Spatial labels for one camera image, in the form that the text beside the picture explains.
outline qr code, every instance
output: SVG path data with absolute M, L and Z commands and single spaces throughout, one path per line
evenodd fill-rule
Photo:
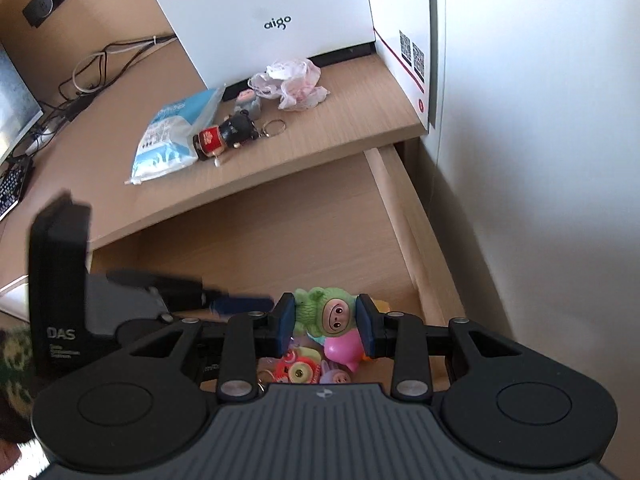
M 402 33 L 402 30 L 400 31 L 400 52 L 402 59 L 411 66 L 411 40 Z
M 424 52 L 414 43 L 414 70 L 424 83 Z

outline keychain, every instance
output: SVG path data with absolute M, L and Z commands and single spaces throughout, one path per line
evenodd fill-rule
M 214 158 L 216 165 L 219 166 L 221 163 L 220 155 L 229 148 L 238 149 L 250 140 L 256 140 L 260 137 L 274 137 L 286 129 L 285 121 L 272 119 L 264 123 L 262 129 L 258 131 L 254 122 L 249 118 L 249 112 L 241 110 L 237 114 L 227 117 L 219 126 L 212 126 L 193 136 L 193 147 L 200 160 Z

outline aigo logo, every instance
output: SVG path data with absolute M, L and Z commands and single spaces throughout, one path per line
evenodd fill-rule
M 264 28 L 282 27 L 282 30 L 284 30 L 285 28 L 287 28 L 287 23 L 289 23 L 290 21 L 291 16 L 285 16 L 284 18 L 278 18 L 277 20 L 272 18 L 270 22 L 264 24 Z

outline key ring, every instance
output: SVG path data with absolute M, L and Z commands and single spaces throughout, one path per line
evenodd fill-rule
M 267 377 L 268 380 L 266 380 L 266 381 L 262 380 L 260 378 L 260 374 L 267 374 L 268 375 L 268 377 Z M 260 391 L 262 393 L 264 393 L 264 391 L 265 391 L 264 385 L 268 384 L 268 383 L 275 382 L 275 377 L 273 376 L 273 372 L 271 372 L 270 370 L 260 370 L 257 375 L 258 375 L 258 388 L 260 388 Z
M 269 133 L 267 131 L 267 126 L 273 123 L 281 123 L 282 126 L 277 132 Z M 262 135 L 265 137 L 275 137 L 276 135 L 281 134 L 286 129 L 287 129 L 287 123 L 285 121 L 283 121 L 282 119 L 272 119 L 271 121 L 267 121 L 264 123 L 264 126 L 262 127 Z

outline pink plastic bag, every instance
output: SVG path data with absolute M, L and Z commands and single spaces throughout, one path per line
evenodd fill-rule
M 280 110 L 307 110 L 324 101 L 329 91 L 316 86 L 320 69 L 308 59 L 276 62 L 254 75 L 249 86 L 265 99 L 280 98 Z

